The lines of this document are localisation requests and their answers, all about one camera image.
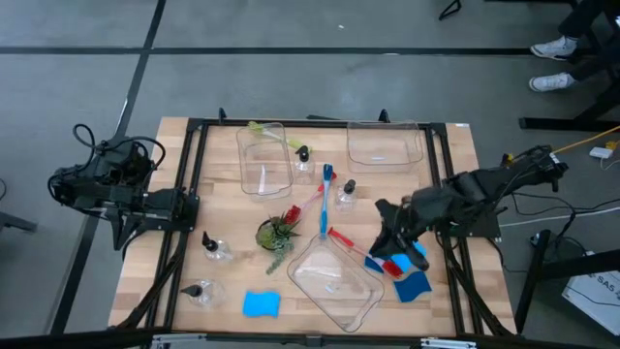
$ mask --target wooden table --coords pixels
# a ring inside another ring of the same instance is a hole
[[[182,117],[162,119],[157,140],[164,145],[168,155],[160,170],[153,175],[150,190],[173,187],[187,120]],[[447,129],[454,171],[459,173],[476,169],[478,160],[469,125],[448,124]],[[257,227],[268,215],[281,214],[292,204],[302,203],[316,191],[318,182],[313,185],[294,185],[292,195],[286,199],[253,203],[241,191],[239,184],[239,158],[235,138],[237,130],[237,127],[232,126],[211,126],[208,129],[198,189],[201,197],[200,213],[196,229],[189,236],[180,284],[183,288],[197,280],[211,278],[224,286],[227,299],[221,306],[207,310],[190,304],[185,295],[180,295],[172,328],[176,331],[203,333],[346,334],[287,276],[290,260],[318,233],[320,203],[313,205],[306,218],[298,225],[296,231],[301,237],[294,241],[295,251],[272,275],[266,275],[265,270],[273,257],[260,248],[254,239]],[[432,185],[425,142],[422,142],[424,160],[417,163],[409,174],[350,174],[346,158],[346,129],[287,128],[286,131],[288,137],[307,142],[314,147],[313,156],[318,169],[325,162],[333,164],[339,175],[337,184],[344,183],[344,178],[356,180],[359,200],[355,211],[338,214],[334,205],[331,205],[329,223],[354,238],[360,245],[370,246],[379,233],[381,220],[374,207],[376,200],[386,198],[399,202],[403,195]],[[192,143],[194,150],[196,143],[196,140]],[[445,175],[438,140],[435,140],[435,144],[440,173]],[[153,152],[153,158],[160,156],[157,148]],[[190,179],[191,164],[189,167],[186,182]],[[202,231],[208,231],[213,238],[226,240],[232,246],[235,260],[224,266],[208,261],[201,245]],[[148,232],[137,238],[128,248],[109,317],[111,325],[125,319],[151,286],[162,236],[163,232]],[[396,298],[391,281],[383,277],[383,299],[368,313],[363,325],[354,334],[455,335],[443,251],[432,234],[423,235],[420,241],[428,250],[427,259],[431,267],[426,275],[433,291],[421,295],[413,302],[401,303]],[[478,291],[502,324],[514,332],[511,304],[497,252],[483,238],[469,238],[468,242]],[[357,255],[352,257],[361,262]],[[242,315],[241,307],[246,291],[261,289],[277,290],[282,296],[277,319],[246,318]],[[466,329],[470,331],[472,325],[467,297],[462,290],[460,295]],[[164,290],[156,325],[163,324],[167,299],[168,291]]]

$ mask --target small glass bottle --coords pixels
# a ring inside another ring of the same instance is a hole
[[[294,179],[297,184],[312,184],[314,181],[315,164],[310,159],[310,150],[306,145],[302,145],[295,154],[299,158],[294,161]]]
[[[233,259],[229,245],[221,240],[210,239],[206,232],[202,232],[202,246],[206,258],[212,261],[227,263]]]
[[[197,284],[181,290],[194,305],[213,307],[224,302],[224,287],[213,280],[201,280]]]
[[[338,195],[336,196],[336,209],[343,212],[353,210],[357,201],[356,182],[352,179],[345,185],[338,187]]]

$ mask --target gray concrete floor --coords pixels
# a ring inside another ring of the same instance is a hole
[[[445,3],[169,1],[155,46],[526,48],[554,39],[557,23],[570,10],[566,5],[465,0],[461,14],[438,22]],[[155,4],[0,0],[0,46],[139,47]],[[600,22],[595,29],[605,31]],[[46,331],[82,221],[80,214],[48,196],[47,177],[86,157],[86,149],[71,135],[75,123],[90,125],[97,139],[112,135],[137,61],[134,55],[0,55],[0,177],[9,185],[0,209],[39,222],[35,235],[12,229],[0,235],[1,337]],[[536,94],[527,88],[531,76],[569,68],[525,56],[152,56],[128,133],[154,136],[162,116],[215,116],[219,107],[230,117],[314,113],[343,119],[375,119],[386,108],[393,120],[470,123],[480,165],[494,166],[505,151],[589,136],[522,131],[516,123],[522,116],[570,117],[605,88],[605,77],[559,93]],[[620,197],[614,185],[620,167],[603,172],[588,151],[584,146],[561,156],[571,170],[561,181],[560,196],[576,206]],[[545,186],[526,191],[551,193]],[[530,210],[554,205],[519,201]],[[511,209],[500,217],[503,223],[527,219],[516,215],[508,201],[506,205]],[[507,265],[526,268],[532,252],[528,237],[543,228],[558,231],[563,224],[504,229]],[[620,246],[617,224],[617,214],[580,218],[570,235],[602,252]],[[106,326],[121,266],[120,254],[111,249],[109,227],[101,224],[69,332]],[[524,275],[506,273],[506,278],[516,307]],[[578,312],[543,301],[533,304],[525,334],[614,347],[610,334],[583,321]]]

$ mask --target clear plastic tray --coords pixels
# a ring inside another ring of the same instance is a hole
[[[353,173],[406,173],[423,157],[416,122],[349,122],[347,154]]]
[[[261,124],[261,130],[244,127],[237,131],[241,189],[261,201],[291,194],[293,173],[284,126]]]
[[[352,333],[384,296],[384,284],[330,239],[316,235],[288,268],[289,278],[343,331]]]

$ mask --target shoe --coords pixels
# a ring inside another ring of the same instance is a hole
[[[548,92],[567,88],[573,83],[574,79],[570,74],[560,73],[554,76],[531,78],[530,88],[536,92]]]
[[[552,42],[534,45],[530,47],[530,50],[540,58],[551,58],[565,61],[571,54],[573,54],[576,48],[576,40],[567,39],[563,36]]]

